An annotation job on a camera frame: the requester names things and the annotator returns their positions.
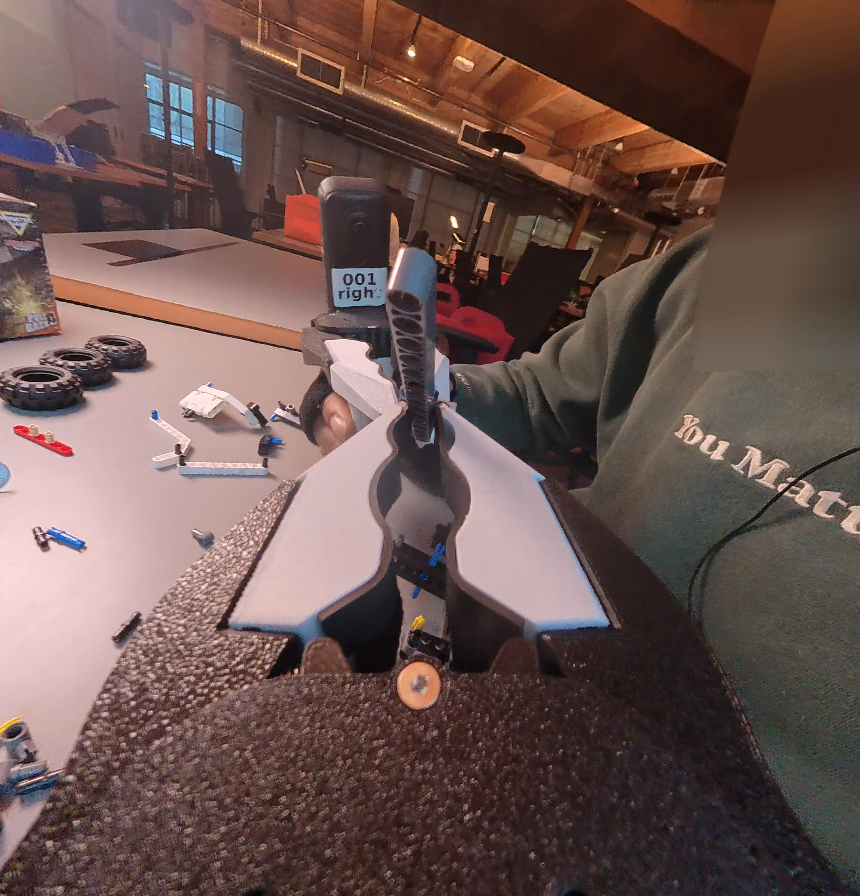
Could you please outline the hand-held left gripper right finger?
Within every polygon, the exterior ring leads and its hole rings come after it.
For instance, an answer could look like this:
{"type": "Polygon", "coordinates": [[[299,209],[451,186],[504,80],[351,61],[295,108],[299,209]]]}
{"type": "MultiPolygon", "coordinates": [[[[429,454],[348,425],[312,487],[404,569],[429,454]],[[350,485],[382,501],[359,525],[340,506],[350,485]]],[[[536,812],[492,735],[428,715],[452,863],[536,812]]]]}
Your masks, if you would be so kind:
{"type": "Polygon", "coordinates": [[[440,411],[443,471],[458,524],[458,586],[525,635],[610,626],[543,490],[544,477],[448,405],[440,411]]]}

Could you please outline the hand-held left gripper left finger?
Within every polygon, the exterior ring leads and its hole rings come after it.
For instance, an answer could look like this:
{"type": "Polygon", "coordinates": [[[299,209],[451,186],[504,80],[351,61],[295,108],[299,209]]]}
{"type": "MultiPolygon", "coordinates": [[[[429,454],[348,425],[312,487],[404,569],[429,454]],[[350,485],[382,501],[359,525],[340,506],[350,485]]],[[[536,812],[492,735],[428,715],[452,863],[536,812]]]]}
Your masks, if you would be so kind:
{"type": "Polygon", "coordinates": [[[396,403],[297,480],[228,619],[234,630],[320,637],[323,622],[379,583],[391,533],[378,485],[398,448],[396,403]]]}

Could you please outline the grey toy brick beam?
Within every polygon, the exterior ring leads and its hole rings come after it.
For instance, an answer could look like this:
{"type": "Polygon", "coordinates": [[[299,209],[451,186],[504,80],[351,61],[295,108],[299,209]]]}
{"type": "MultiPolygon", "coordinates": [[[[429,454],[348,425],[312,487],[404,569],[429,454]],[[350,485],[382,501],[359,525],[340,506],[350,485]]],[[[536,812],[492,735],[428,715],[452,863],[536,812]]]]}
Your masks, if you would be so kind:
{"type": "Polygon", "coordinates": [[[396,257],[386,290],[394,368],[418,446],[436,437],[436,276],[436,262],[427,252],[405,247],[396,257]]]}

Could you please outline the grey desk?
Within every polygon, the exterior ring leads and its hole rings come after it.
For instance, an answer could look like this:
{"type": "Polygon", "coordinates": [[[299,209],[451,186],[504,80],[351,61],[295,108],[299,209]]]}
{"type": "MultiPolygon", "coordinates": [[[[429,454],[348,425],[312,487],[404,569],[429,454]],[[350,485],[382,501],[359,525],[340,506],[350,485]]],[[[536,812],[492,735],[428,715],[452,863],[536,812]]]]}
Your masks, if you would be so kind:
{"type": "Polygon", "coordinates": [[[253,462],[258,432],[238,415],[184,420],[179,401],[212,383],[267,413],[279,401],[300,406],[314,371],[297,350],[62,303],[60,335],[0,343],[0,372],[32,364],[46,350],[78,348],[89,337],[142,341],[148,363],[117,373],[74,409],[26,414],[0,400],[0,724],[28,724],[49,770],[64,769],[83,722],[121,653],[113,633],[134,612],[148,614],[203,554],[193,529],[226,535],[285,478],[319,457],[284,424],[270,430],[283,446],[266,477],[182,476],[156,470],[171,450],[151,410],[191,438],[202,462],[253,462]],[[36,425],[74,449],[62,457],[13,433],[36,425]],[[75,551],[33,527],[84,539],[75,551]]]}

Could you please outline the person's right hand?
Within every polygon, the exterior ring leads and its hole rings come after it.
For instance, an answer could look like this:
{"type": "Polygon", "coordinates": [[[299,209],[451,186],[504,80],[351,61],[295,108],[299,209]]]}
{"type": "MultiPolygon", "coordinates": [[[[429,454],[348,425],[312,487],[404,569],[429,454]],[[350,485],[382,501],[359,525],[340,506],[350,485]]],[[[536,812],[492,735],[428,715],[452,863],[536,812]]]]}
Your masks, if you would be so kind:
{"type": "Polygon", "coordinates": [[[323,372],[319,372],[306,390],[299,410],[303,433],[323,456],[331,454],[357,433],[350,405],[333,390],[323,372]]]}

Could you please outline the orange red crate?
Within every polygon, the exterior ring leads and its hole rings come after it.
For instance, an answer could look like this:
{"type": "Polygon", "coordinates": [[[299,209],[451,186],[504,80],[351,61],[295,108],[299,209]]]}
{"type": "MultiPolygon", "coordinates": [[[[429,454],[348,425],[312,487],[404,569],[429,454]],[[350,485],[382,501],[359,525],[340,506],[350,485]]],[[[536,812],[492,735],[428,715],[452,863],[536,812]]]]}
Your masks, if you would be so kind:
{"type": "Polygon", "coordinates": [[[308,194],[289,195],[284,205],[285,236],[310,245],[322,245],[319,198],[308,194]]]}

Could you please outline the red plastic seat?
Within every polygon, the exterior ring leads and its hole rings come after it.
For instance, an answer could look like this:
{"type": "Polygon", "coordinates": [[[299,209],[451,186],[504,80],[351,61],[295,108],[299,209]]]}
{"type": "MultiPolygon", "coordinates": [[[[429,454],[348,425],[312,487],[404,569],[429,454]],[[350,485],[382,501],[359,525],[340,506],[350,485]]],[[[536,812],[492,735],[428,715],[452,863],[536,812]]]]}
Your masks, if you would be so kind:
{"type": "Polygon", "coordinates": [[[514,337],[498,317],[478,308],[463,307],[458,291],[443,283],[436,284],[436,329],[445,338],[454,363],[503,361],[514,344],[514,337]]]}

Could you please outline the white straight toy brick beam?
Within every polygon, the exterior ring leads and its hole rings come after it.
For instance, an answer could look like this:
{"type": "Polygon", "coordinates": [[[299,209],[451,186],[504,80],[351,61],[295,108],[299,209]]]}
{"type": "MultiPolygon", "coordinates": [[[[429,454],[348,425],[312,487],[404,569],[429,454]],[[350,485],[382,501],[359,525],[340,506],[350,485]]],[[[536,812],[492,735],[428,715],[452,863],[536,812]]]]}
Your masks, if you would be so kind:
{"type": "Polygon", "coordinates": [[[249,476],[264,477],[269,475],[268,460],[260,463],[250,462],[189,462],[182,456],[177,463],[178,472],[182,476],[249,476]]]}

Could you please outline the white toy brick part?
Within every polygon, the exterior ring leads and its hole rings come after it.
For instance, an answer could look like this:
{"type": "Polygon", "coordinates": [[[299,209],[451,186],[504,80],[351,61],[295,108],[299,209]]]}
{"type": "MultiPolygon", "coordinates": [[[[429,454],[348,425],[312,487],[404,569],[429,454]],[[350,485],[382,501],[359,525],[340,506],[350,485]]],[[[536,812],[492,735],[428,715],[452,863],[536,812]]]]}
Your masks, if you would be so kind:
{"type": "Polygon", "coordinates": [[[267,418],[255,402],[244,403],[231,393],[206,384],[188,393],[179,402],[182,415],[186,418],[201,417],[212,420],[225,409],[238,412],[250,427],[266,427],[267,418]]]}

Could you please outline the grey table with orange edge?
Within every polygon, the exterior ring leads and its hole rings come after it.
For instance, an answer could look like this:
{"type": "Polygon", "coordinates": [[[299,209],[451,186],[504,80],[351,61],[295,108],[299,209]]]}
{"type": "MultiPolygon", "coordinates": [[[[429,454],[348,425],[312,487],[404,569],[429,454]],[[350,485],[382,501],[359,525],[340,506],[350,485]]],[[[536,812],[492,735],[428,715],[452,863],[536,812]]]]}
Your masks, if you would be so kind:
{"type": "Polygon", "coordinates": [[[212,230],[46,234],[43,243],[64,302],[291,350],[328,309],[321,262],[212,230]]]}

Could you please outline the black lamp stand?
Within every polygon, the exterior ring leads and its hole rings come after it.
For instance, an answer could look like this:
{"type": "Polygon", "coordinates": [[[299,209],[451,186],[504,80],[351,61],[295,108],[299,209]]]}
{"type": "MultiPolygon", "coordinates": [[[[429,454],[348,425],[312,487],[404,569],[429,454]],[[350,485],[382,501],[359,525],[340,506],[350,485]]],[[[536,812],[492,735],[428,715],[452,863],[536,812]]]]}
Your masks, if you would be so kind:
{"type": "Polygon", "coordinates": [[[526,151],[526,145],[523,141],[509,133],[500,131],[484,132],[480,138],[480,146],[481,148],[486,148],[492,151],[493,162],[489,177],[485,185],[483,198],[480,203],[476,227],[473,231],[469,243],[468,253],[471,258],[474,256],[478,247],[479,238],[484,225],[484,219],[486,217],[486,209],[488,208],[496,179],[499,175],[499,171],[501,170],[504,156],[507,154],[511,154],[519,157],[526,151]]]}

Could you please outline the white bent toy brick beam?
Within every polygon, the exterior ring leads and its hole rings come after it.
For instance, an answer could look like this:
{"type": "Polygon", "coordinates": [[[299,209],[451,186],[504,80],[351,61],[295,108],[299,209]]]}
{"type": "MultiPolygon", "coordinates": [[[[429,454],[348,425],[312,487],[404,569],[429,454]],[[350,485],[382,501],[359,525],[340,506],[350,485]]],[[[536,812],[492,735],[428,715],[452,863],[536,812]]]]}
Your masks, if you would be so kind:
{"type": "Polygon", "coordinates": [[[177,466],[181,457],[188,453],[191,446],[191,439],[164,420],[156,409],[151,410],[150,419],[161,431],[169,436],[172,444],[170,452],[157,454],[152,458],[153,468],[168,469],[177,466]]]}

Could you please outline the paned window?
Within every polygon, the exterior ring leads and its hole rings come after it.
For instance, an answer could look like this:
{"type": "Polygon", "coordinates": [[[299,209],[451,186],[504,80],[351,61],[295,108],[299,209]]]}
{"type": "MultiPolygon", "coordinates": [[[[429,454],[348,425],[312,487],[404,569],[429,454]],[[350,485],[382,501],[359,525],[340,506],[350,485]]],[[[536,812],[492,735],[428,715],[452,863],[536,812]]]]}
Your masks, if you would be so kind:
{"type": "MultiPolygon", "coordinates": [[[[144,89],[147,103],[148,132],[165,137],[163,80],[155,63],[144,63],[144,89]]],[[[169,118],[172,143],[193,148],[194,115],[192,79],[169,72],[169,118]]],[[[242,106],[230,101],[225,91],[210,85],[206,95],[206,148],[232,161],[234,171],[243,167],[244,122],[242,106]]]]}

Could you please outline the red thin toy brick plate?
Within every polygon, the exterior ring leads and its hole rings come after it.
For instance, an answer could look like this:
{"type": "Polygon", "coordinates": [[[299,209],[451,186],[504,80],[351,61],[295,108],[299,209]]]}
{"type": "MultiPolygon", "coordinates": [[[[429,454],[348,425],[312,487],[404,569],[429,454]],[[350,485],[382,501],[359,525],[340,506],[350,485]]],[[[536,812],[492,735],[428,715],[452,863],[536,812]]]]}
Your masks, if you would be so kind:
{"type": "Polygon", "coordinates": [[[36,425],[16,425],[13,427],[13,433],[62,457],[71,457],[74,454],[74,449],[67,443],[57,440],[53,432],[42,431],[36,425]]]}

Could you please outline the toy truck picture box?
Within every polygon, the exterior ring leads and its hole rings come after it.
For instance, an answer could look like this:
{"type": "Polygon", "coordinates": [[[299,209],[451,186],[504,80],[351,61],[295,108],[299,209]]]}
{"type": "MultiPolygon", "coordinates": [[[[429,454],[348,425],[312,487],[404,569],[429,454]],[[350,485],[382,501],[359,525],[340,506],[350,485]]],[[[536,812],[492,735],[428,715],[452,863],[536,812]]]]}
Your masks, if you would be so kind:
{"type": "Polygon", "coordinates": [[[0,193],[0,342],[60,331],[36,205],[0,193]]]}

